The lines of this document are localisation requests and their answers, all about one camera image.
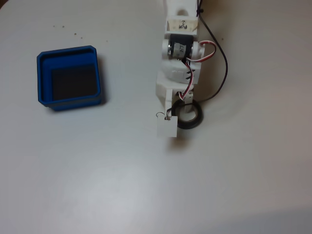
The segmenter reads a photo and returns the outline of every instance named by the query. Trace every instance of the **red and white wire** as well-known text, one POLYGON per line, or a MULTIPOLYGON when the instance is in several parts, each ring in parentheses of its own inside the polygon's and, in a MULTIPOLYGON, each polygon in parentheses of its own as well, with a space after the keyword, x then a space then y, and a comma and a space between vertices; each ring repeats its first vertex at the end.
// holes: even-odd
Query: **red and white wire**
POLYGON ((190 70, 190 72, 191 72, 191 78, 190 78, 190 83, 189 83, 189 85, 187 86, 187 88, 186 88, 186 90, 184 91, 184 93, 182 94, 182 92, 179 92, 179 97, 180 97, 180 99, 181 99, 182 101, 184 100, 186 94, 189 92, 189 90, 190 90, 190 88, 191 88, 191 86, 192 86, 192 83, 193 83, 193 79, 194 79, 194 74, 193 74, 193 71, 192 71, 191 67, 190 67, 187 63, 185 63, 185 66, 190 70))
POLYGON ((216 44, 213 42, 213 41, 210 41, 210 40, 202 40, 201 42, 199 42, 200 45, 204 45, 204 44, 210 44, 210 45, 213 45, 214 46, 214 51, 203 57, 203 58, 200 58, 200 59, 190 59, 190 58, 186 58, 188 61, 191 61, 191 62, 203 62, 203 61, 206 61, 207 59, 210 59, 213 55, 215 55, 215 52, 216 52, 216 44))

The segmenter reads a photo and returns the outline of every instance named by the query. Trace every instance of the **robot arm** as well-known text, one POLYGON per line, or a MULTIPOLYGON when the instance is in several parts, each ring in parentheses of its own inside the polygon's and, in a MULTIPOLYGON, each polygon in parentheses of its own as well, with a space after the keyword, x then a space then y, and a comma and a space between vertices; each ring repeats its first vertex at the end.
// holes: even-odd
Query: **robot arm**
MULTIPOLYGON (((157 134, 176 137, 177 117, 170 111, 173 97, 179 95, 185 104, 193 102, 193 88, 198 83, 201 69, 198 61, 203 59, 205 43, 197 41, 197 0, 167 0, 165 8, 167 19, 162 62, 156 82, 156 95, 164 102, 165 118, 159 116, 157 134)), ((184 108, 188 112, 192 106, 184 108)))

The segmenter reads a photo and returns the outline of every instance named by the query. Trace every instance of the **wire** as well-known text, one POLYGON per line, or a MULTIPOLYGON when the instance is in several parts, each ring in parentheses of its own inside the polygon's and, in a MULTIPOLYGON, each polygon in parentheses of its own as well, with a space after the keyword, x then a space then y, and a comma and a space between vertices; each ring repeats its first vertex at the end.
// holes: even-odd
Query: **wire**
POLYGON ((157 112, 157 113, 156 113, 156 117, 157 117, 157 118, 158 118, 158 114, 159 114, 159 113, 162 113, 162 114, 165 116, 165 113, 163 113, 163 112, 157 112))
POLYGON ((194 80, 194 74, 193 74, 193 71, 192 71, 191 67, 190 67, 187 63, 185 63, 185 66, 190 70, 190 72, 191 72, 191 77, 190 77, 189 85, 187 86, 187 88, 186 88, 186 90, 184 91, 184 93, 182 94, 182 92, 179 92, 179 97, 180 97, 180 99, 181 99, 182 101, 184 100, 186 94, 189 92, 189 90, 190 90, 190 88, 191 88, 191 86, 192 86, 193 80, 194 80))
POLYGON ((198 0, 197 0, 197 15, 196 15, 196 17, 198 17, 198 15, 200 14, 200 13, 203 13, 204 12, 204 10, 203 9, 201 9, 201 5, 202 5, 202 3, 203 3, 203 0, 200 0, 200 2, 198 2, 198 0))
POLYGON ((203 25, 206 27, 208 32, 210 33, 211 37, 214 39, 214 41, 215 41, 216 45, 218 46, 221 54, 223 55, 223 58, 224 58, 224 61, 225 61, 225 75, 224 75, 224 78, 223 78, 223 81, 222 81, 220 87, 218 88, 218 90, 212 96, 210 96, 210 97, 208 97, 208 98, 206 98, 204 100, 199 101, 199 102, 204 102, 204 101, 208 101, 208 100, 214 98, 220 92, 220 90, 222 89, 222 87, 223 87, 223 85, 225 83, 226 77, 228 76, 228 60, 227 60, 227 58, 225 56, 225 53, 223 52, 222 47, 220 46, 219 42, 217 41, 217 39, 213 35, 212 31, 210 30, 210 28, 208 27, 208 25, 206 24, 204 19, 201 17, 200 12, 198 14, 198 17, 199 17, 200 21, 203 23, 203 25))
POLYGON ((203 41, 201 41, 199 44, 200 44, 200 45, 211 44, 211 45, 214 46, 214 51, 213 51, 211 54, 209 54, 209 55, 207 55, 207 56, 205 56, 205 57, 203 57, 203 58, 200 58, 200 59, 192 60, 192 59, 190 59, 190 58, 186 58, 188 61, 191 61, 191 62, 203 62, 203 61, 206 61, 207 59, 210 59, 213 55, 215 55, 215 52, 216 52, 216 44, 215 44, 213 41, 210 41, 210 40, 203 40, 203 41))

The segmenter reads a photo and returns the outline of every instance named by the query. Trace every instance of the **blue tray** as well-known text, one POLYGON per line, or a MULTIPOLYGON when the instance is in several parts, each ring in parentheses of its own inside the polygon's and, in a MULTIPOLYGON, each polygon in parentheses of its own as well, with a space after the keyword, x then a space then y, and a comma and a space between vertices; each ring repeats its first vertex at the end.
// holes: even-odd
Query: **blue tray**
POLYGON ((55 111, 101 103, 93 46, 42 52, 37 57, 38 101, 55 111))

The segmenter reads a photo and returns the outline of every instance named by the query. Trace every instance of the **white surface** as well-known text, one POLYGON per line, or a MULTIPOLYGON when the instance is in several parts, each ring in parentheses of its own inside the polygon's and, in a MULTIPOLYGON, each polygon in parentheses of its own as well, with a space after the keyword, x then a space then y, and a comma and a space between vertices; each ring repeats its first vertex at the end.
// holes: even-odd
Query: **white surface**
MULTIPOLYGON (((161 3, 0 10, 1 234, 312 232, 310 1, 204 4, 229 77, 200 127, 173 141, 156 137, 161 3), (36 56, 81 45, 96 47, 109 100, 53 113, 37 101, 36 56)), ((206 64, 197 99, 223 76, 220 53, 206 64)))

